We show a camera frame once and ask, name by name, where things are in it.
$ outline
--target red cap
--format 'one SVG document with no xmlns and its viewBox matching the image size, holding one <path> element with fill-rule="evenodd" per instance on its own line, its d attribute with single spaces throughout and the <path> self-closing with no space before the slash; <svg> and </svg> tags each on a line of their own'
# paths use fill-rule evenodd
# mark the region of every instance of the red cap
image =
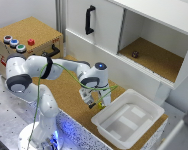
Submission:
<svg viewBox="0 0 188 150">
<path fill-rule="evenodd" d="M 28 40 L 28 45 L 32 46 L 35 44 L 35 41 L 33 39 Z"/>
</svg>

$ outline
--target white plastic tray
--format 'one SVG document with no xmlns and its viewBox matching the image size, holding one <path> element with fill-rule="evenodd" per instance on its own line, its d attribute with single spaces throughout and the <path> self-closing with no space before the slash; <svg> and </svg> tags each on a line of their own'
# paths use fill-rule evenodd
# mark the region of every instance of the white plastic tray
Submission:
<svg viewBox="0 0 188 150">
<path fill-rule="evenodd" d="M 116 147 L 129 149 L 163 113 L 163 108 L 129 89 L 91 121 L 99 133 Z"/>
</svg>

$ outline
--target green cable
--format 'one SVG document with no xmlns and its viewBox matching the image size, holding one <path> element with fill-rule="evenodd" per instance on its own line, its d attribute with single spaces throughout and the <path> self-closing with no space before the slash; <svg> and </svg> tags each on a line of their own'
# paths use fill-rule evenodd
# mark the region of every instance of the green cable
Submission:
<svg viewBox="0 0 188 150">
<path fill-rule="evenodd" d="M 96 103 L 99 103 L 105 96 L 107 96 L 109 93 L 111 93 L 113 90 L 115 90 L 115 89 L 118 87 L 117 85 L 111 86 L 111 87 L 108 87 L 108 88 L 100 88 L 100 89 L 87 87 L 87 86 L 83 85 L 81 82 L 79 82 L 79 81 L 73 76 L 73 74 L 70 73 L 70 72 L 68 71 L 68 69 L 66 69 L 64 66 L 62 66 L 62 65 L 60 65 L 60 64 L 57 64 L 57 63 L 53 63 L 53 64 L 55 64 L 55 65 L 57 65 L 57 66 L 59 66 L 59 67 L 62 67 L 64 70 L 66 70 L 66 71 L 72 76 L 73 79 L 75 79 L 75 81 L 77 81 L 81 86 L 83 86 L 83 87 L 85 87 L 85 88 L 87 88 L 87 89 L 92 89 L 92 90 L 97 90 L 97 91 L 99 91 L 99 90 L 107 90 L 107 89 L 111 89 L 111 88 L 112 88 L 107 94 L 105 94 L 105 95 L 102 96 L 100 99 L 98 99 L 95 103 L 93 103 L 93 105 L 90 105 L 89 108 L 92 108 L 94 105 L 96 105 Z M 46 66 L 47 66 L 47 64 L 44 65 L 43 68 L 41 69 L 40 76 L 39 76 L 39 79 L 38 79 L 38 97 L 37 97 L 36 112 L 35 112 L 35 115 L 34 115 L 34 123 L 33 123 L 32 132 L 31 132 L 31 135 L 30 135 L 30 138 L 29 138 L 29 141 L 28 141 L 27 150 L 29 149 L 29 144 L 30 144 L 30 141 L 31 141 L 31 138 L 32 138 L 32 134 L 33 134 L 33 130 L 34 130 L 35 122 L 36 122 L 36 116 L 37 116 L 37 111 L 38 111 L 38 104 L 39 104 L 39 100 L 40 100 L 40 98 L 39 98 L 39 97 L 40 97 L 40 96 L 39 96 L 39 94 L 40 94 L 40 90 L 39 90 L 39 87 L 40 87 L 40 79 L 41 79 L 42 72 L 43 72 L 43 70 L 45 69 Z"/>
</svg>

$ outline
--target control box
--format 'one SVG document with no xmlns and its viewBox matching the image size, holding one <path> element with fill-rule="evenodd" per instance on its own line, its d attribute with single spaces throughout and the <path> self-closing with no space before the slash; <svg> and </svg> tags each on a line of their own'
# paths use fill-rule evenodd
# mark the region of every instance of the control box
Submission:
<svg viewBox="0 0 188 150">
<path fill-rule="evenodd" d="M 12 53 L 63 58 L 63 35 L 34 17 L 0 28 L 0 74 L 6 78 L 6 59 Z"/>
</svg>

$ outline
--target cardboard box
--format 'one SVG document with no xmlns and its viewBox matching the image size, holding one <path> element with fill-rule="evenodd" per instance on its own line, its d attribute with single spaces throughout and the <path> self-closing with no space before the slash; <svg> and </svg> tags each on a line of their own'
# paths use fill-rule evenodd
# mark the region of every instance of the cardboard box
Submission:
<svg viewBox="0 0 188 150">
<path fill-rule="evenodd" d="M 31 55 L 41 56 L 44 53 L 52 53 L 54 44 L 60 52 L 52 58 L 63 58 L 63 35 L 42 23 L 34 17 L 30 17 L 6 27 L 0 28 L 0 74 L 6 78 L 6 59 L 16 49 L 4 44 L 4 37 L 10 35 L 19 40 L 19 44 L 26 46 L 27 51 L 23 55 L 27 58 Z M 34 39 L 35 44 L 28 45 L 28 40 Z"/>
</svg>

